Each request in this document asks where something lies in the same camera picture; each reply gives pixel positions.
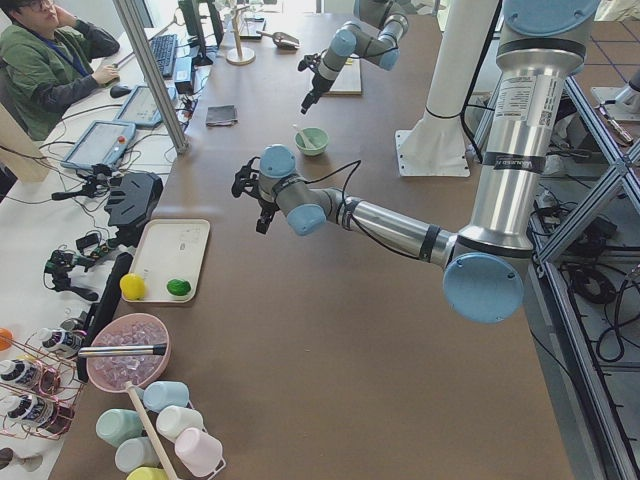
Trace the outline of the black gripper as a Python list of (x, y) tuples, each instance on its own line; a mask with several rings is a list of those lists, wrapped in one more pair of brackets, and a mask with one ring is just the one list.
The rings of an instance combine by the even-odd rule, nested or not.
[(336, 53), (327, 49), (324, 53), (305, 55), (298, 64), (300, 72), (313, 72), (312, 87), (301, 103), (301, 113), (306, 114), (327, 93), (336, 80)]
[(231, 186), (231, 194), (234, 198), (239, 198), (242, 194), (247, 194), (258, 201), (261, 207), (261, 213), (256, 222), (256, 231), (260, 234), (266, 234), (274, 219), (275, 213), (278, 211), (278, 207), (275, 203), (263, 199), (260, 194), (259, 171), (253, 168), (253, 163), (257, 159), (259, 159), (259, 156), (252, 157), (235, 173)]

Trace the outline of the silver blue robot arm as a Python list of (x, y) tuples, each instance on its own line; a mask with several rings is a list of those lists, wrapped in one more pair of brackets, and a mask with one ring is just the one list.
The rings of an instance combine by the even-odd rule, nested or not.
[(276, 213), (308, 235), (326, 222), (358, 231), (394, 253), (443, 269), (443, 290), (460, 315), (480, 323), (510, 317), (521, 305), (533, 246), (526, 230), (565, 81), (586, 55), (594, 1), (455, 1), (451, 5), (423, 117), (396, 134), (405, 176), (466, 174), (460, 129), (482, 40), (498, 35), (495, 111), (469, 223), (449, 232), (348, 195), (315, 189), (291, 150), (268, 146), (235, 175), (234, 196), (261, 208), (266, 232)]
[(331, 90), (349, 58), (364, 59), (387, 71), (396, 64), (399, 42), (409, 30), (409, 22), (400, 3), (355, 1), (353, 14), (365, 24), (375, 27), (378, 34), (366, 33), (359, 23), (348, 21), (335, 32), (325, 50), (303, 57), (298, 70), (310, 70), (313, 78), (311, 90), (301, 103), (302, 114), (306, 114)]

